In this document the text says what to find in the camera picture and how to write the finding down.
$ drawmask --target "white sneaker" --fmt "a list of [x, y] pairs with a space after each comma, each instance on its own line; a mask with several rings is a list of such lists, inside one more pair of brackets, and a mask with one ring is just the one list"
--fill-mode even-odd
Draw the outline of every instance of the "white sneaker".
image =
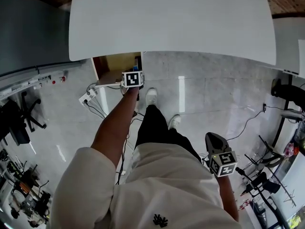
[[154, 88], [151, 88], [148, 90], [146, 94], [146, 107], [149, 105], [155, 105], [157, 106], [157, 90]]
[[179, 114], [176, 114], [170, 121], [170, 124], [168, 126], [168, 129], [177, 129], [178, 125], [181, 122], [181, 116]]

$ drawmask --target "floor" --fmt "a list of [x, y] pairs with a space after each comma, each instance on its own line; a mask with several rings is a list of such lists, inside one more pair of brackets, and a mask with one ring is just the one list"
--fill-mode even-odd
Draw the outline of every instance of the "floor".
[[[207, 132], [227, 139], [235, 137], [243, 130], [246, 120], [262, 110], [263, 103], [284, 106], [283, 100], [270, 95], [271, 81], [279, 72], [259, 62], [194, 52], [146, 52], [142, 61], [146, 81], [140, 92], [138, 111], [145, 114], [145, 94], [155, 87], [158, 107], [166, 120], [175, 114], [182, 115], [178, 131], [189, 138], [201, 156], [207, 153], [204, 141]], [[10, 156], [18, 156], [22, 162], [27, 160], [27, 165], [37, 164], [40, 182], [49, 180], [45, 189], [52, 194], [75, 151], [91, 145], [101, 123], [101, 119], [78, 101], [93, 82], [92, 63], [86, 60], [81, 68], [69, 71], [65, 83], [30, 90], [29, 97], [41, 99], [36, 114], [47, 128], [36, 127], [33, 133], [28, 131], [31, 145], [16, 146], [11, 136], [7, 136], [9, 146], [6, 149]], [[122, 95], [119, 90], [110, 88], [101, 91], [105, 92], [101, 99], [102, 105], [108, 108], [104, 111], [108, 112]], [[258, 135], [270, 142], [274, 139], [278, 123], [279, 110], [268, 108], [248, 122], [240, 137], [229, 141], [238, 155], [239, 167], [247, 164], [244, 154], [251, 155], [262, 145]], [[140, 124], [136, 120], [130, 127], [124, 169], [132, 156]], [[239, 175], [233, 174], [230, 178], [233, 189], [237, 189], [241, 181]]]

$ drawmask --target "foot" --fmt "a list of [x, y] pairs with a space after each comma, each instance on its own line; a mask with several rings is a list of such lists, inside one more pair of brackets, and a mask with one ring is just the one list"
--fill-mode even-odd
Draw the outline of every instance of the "foot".
[[154, 88], [151, 88], [148, 90], [146, 94], [146, 107], [149, 105], [155, 105], [157, 106], [157, 90]]
[[178, 125], [181, 122], [181, 116], [179, 114], [176, 114], [170, 121], [170, 124], [168, 126], [168, 129], [177, 129]]
[[274, 79], [272, 81], [272, 85], [271, 85], [271, 95], [272, 96], [276, 96], [276, 88], [279, 85], [281, 85], [281, 80], [280, 79]]

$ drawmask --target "power strip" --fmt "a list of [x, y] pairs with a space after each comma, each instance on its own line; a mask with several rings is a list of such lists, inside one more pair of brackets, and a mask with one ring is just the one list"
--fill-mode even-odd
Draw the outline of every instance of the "power strip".
[[93, 98], [96, 97], [96, 92], [93, 89], [90, 89], [87, 93], [79, 98], [79, 101], [82, 105], [85, 105], [85, 100], [90, 102]]

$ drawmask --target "tiled floor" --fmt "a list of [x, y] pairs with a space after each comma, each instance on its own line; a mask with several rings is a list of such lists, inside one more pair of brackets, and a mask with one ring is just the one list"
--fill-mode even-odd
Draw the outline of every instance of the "tiled floor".
[[[278, 71], [262, 67], [259, 62], [222, 55], [195, 52], [146, 52], [143, 56], [145, 86], [140, 92], [139, 112], [145, 114], [145, 94], [151, 87], [158, 91], [158, 106], [167, 121], [174, 114], [182, 115], [178, 131], [188, 137], [194, 149], [206, 154], [204, 136], [215, 132], [223, 137], [237, 136], [248, 118], [268, 106], [283, 107], [281, 99], [270, 95], [271, 81]], [[95, 81], [91, 61], [70, 71], [66, 83], [32, 91], [40, 96], [41, 112], [48, 127], [30, 133], [30, 145], [16, 146], [8, 135], [7, 150], [12, 157], [38, 164], [41, 183], [50, 180], [47, 189], [53, 193], [68, 163], [79, 147], [89, 146], [101, 120], [78, 101], [86, 87]], [[119, 90], [105, 88], [107, 106], [111, 110], [121, 99]], [[266, 113], [249, 121], [244, 133], [229, 141], [236, 151], [239, 166], [247, 163], [245, 153], [251, 153], [261, 143], [258, 135], [272, 141], [277, 130], [279, 111], [268, 108]], [[127, 168], [137, 130], [135, 120], [130, 128], [125, 153]], [[233, 188], [240, 177], [232, 175]]]

